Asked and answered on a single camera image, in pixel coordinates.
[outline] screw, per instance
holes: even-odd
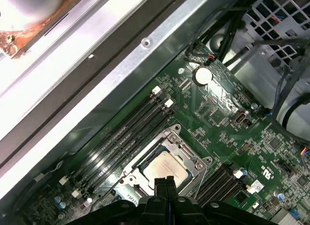
[[[14,41],[15,41],[15,36],[14,35],[11,34],[11,35],[6,37],[6,42],[7,43],[12,43]]]
[[[122,208],[128,208],[129,207],[129,205],[128,204],[122,204]]]
[[[148,48],[151,46],[151,40],[148,38],[143,38],[141,44],[143,47]]]
[[[178,198],[178,202],[185,202],[185,198],[179,197],[179,198]]]
[[[182,75],[182,74],[184,73],[184,71],[185,71],[184,68],[179,68],[179,69],[178,69],[178,73],[179,73],[180,75]]]
[[[176,140],[176,137],[174,135],[170,136],[171,142],[174,142]]]
[[[258,104],[252,103],[252,104],[251,104],[251,109],[257,110],[257,109],[258,109]]]
[[[196,163],[196,168],[197,168],[197,170],[201,170],[203,168],[203,164],[200,163],[200,162],[197,162]]]
[[[215,202],[210,203],[210,206],[212,206],[213,208],[219,208],[219,204]]]

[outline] screw hole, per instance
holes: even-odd
[[[141,41],[142,45],[144,47],[149,47],[151,45],[151,41],[148,39],[148,38],[143,38],[142,41]]]

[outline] green circuit board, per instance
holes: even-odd
[[[196,51],[209,53],[201,44],[198,44]],[[152,89],[159,86],[173,99],[176,106],[173,116],[161,128],[180,124],[180,136],[192,149],[201,158],[212,158],[205,181],[223,163],[234,163],[247,171],[244,182],[258,188],[253,194],[239,190],[226,200],[227,203],[266,219],[272,218],[281,208],[298,211],[300,221],[310,222],[310,177],[301,163],[300,149],[295,148],[293,140],[273,128],[271,119],[263,113],[263,107],[221,62],[214,61],[207,66],[213,74],[212,82],[206,86],[197,86],[193,80],[193,72],[203,66],[205,61],[205,58],[181,53],[66,164],[66,173],[62,172],[60,176],[79,167],[87,153],[102,143]],[[60,188],[54,189],[53,184],[50,183],[50,198],[53,199],[60,193],[65,198],[71,198],[71,191],[74,189],[72,186],[67,186],[64,192]],[[238,197],[240,192],[243,193],[242,200]],[[285,199],[279,201],[274,197],[275,192],[283,193]],[[33,202],[24,211],[24,215],[27,217],[31,213],[37,213],[38,208],[44,214],[43,211],[50,207],[49,212],[45,213],[53,220],[49,224],[65,224],[58,221],[59,209],[53,207],[50,198],[45,196],[40,198],[40,202]],[[80,209],[82,203],[72,199],[68,201],[70,208],[63,212],[70,220],[87,214],[87,208]]]

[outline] black plastic part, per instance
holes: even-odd
[[[203,212],[210,224],[217,225],[275,225],[244,210],[220,201],[212,201],[204,206]]]
[[[173,177],[155,179],[155,196],[143,197],[138,207],[120,200],[69,225],[275,225],[220,201],[201,208],[193,198],[179,197]]]

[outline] chip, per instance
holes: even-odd
[[[269,205],[267,202],[265,202],[265,203],[263,204],[263,208],[264,208],[266,211],[270,211],[270,210],[271,210],[271,207],[270,207],[270,205]]]
[[[236,196],[235,199],[242,204],[248,197],[244,192],[239,192]]]
[[[177,161],[168,151],[161,152],[144,170],[144,175],[150,180],[154,187],[155,178],[166,178],[174,176],[175,185],[178,188],[188,177],[184,166]]]
[[[308,182],[308,179],[304,175],[301,175],[301,177],[297,179],[297,183],[300,186],[305,186],[307,182]]]
[[[270,201],[271,201],[272,205],[274,205],[274,206],[277,206],[280,204],[279,199],[276,197],[272,197]]]
[[[246,143],[246,144],[244,144],[244,145],[242,146],[242,149],[245,150],[245,151],[248,151],[248,150],[250,150],[252,147],[253,147],[252,144]]]
[[[269,145],[272,147],[272,149],[276,150],[282,145],[282,141],[275,137],[269,142]]]

